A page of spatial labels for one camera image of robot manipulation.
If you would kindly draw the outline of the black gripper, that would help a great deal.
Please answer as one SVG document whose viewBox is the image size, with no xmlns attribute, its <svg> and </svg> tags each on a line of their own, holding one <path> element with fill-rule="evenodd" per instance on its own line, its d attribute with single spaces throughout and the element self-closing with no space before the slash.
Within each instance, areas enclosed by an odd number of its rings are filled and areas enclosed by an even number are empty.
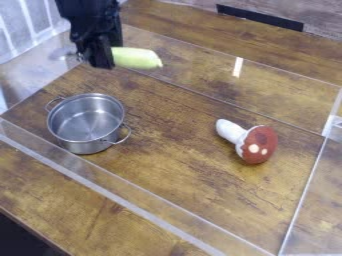
<svg viewBox="0 0 342 256">
<path fill-rule="evenodd" d="M 54 2 L 60 16 L 69 21 L 69 38 L 76 44 L 77 51 L 85 52 L 85 59 L 92 67 L 112 69 L 114 64 L 110 46 L 122 46 L 117 0 L 54 0 Z"/>
</svg>

